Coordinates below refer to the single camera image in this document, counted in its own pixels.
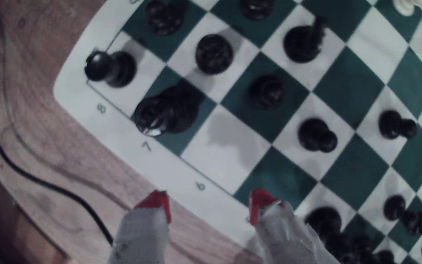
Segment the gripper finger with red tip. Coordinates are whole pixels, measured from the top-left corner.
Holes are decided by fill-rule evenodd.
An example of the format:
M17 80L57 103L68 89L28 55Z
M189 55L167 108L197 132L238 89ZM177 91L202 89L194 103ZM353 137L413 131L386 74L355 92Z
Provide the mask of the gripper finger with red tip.
M109 264L164 264L171 212L166 191L154 190L120 222Z
M254 189L249 195L249 216L265 264L339 263L288 201Z

